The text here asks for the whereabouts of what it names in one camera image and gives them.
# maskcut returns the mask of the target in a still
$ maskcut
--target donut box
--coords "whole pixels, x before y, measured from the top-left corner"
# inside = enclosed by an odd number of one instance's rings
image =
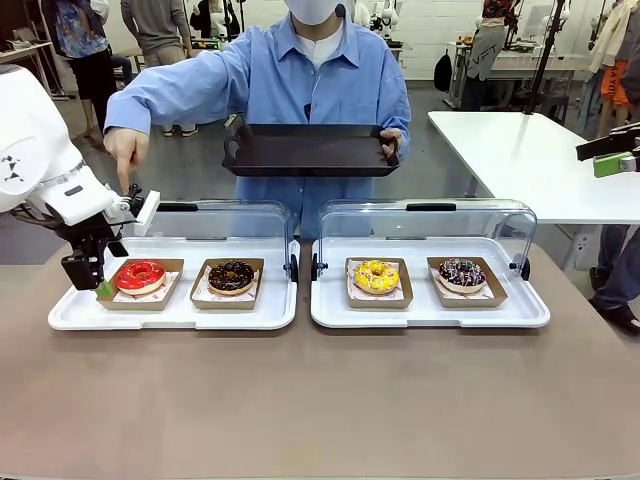
[[[384,263],[391,263],[398,266],[398,276],[400,281],[394,292],[388,295],[371,295],[360,290],[353,279],[350,271],[357,264],[365,260],[379,260]],[[391,308],[402,310],[411,305],[413,301],[413,289],[409,279],[407,265],[402,258],[388,257],[350,257],[345,260],[344,269],[347,277],[346,294],[351,308]]]
[[[440,303],[445,308],[495,308],[502,304],[508,297],[504,287],[496,277],[491,267],[482,257],[456,257],[471,260],[484,271],[487,276],[487,285],[477,293],[464,295],[448,290],[439,280],[438,269],[440,264],[451,257],[427,257],[427,270],[433,280],[433,286],[438,294]]]
[[[237,297],[225,297],[211,294],[207,291],[208,280],[205,272],[219,264],[227,262],[243,262],[253,268],[255,285],[251,289]],[[260,294],[260,284],[264,276],[264,259],[262,258],[208,258],[200,267],[196,281],[191,288],[189,298],[196,308],[200,310],[253,310]]]
[[[135,301],[127,301],[127,302],[116,302],[114,301],[116,295],[119,293],[118,286],[116,285],[116,276],[118,272],[122,270],[127,265],[134,262],[155,262],[162,265],[162,267],[167,272],[167,276],[169,273],[177,272],[177,275],[172,275],[172,283],[168,285],[168,288],[163,289],[162,287],[158,289],[158,292],[154,295],[157,296],[157,301],[144,301],[144,302],[135,302]],[[173,294],[174,290],[178,286],[178,282],[180,281],[180,277],[182,276],[182,270],[184,268],[184,260],[177,258],[128,258],[125,262],[118,268],[116,273],[111,277],[109,283],[111,284],[112,292],[110,294],[104,296],[98,296],[97,300],[107,310],[137,310],[137,311],[146,311],[146,312],[160,312],[164,310],[169,303],[169,299]]]

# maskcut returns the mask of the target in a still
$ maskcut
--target person's left hand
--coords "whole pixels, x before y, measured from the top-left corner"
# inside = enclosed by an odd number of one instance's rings
[[[396,143],[398,144],[398,150],[402,146],[402,142],[404,142],[404,137],[402,136],[402,131],[399,128],[387,128],[380,132],[380,136],[385,140],[396,139]],[[385,145],[382,144],[382,151],[384,152],[385,157],[389,158],[391,155],[396,153],[395,144]]]

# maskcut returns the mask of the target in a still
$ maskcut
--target neck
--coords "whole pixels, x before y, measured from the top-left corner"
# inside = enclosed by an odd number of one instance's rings
[[[336,33],[338,28],[340,28],[340,23],[342,22],[340,17],[335,13],[332,13],[329,18],[319,25],[305,25],[293,15],[291,15],[291,18],[293,19],[293,26],[296,29],[296,33],[313,42],[324,40]]]

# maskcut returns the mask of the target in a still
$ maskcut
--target red frosted donut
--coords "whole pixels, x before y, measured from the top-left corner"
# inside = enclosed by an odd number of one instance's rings
[[[162,265],[157,263],[133,262],[118,272],[116,285],[129,295],[144,295],[160,288],[165,274]]]

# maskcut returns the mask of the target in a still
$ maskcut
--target black tray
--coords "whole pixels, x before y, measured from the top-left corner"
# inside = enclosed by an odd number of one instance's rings
[[[247,125],[240,119],[230,130],[222,165],[239,177],[384,177],[399,165],[395,154],[385,157],[378,126]]]

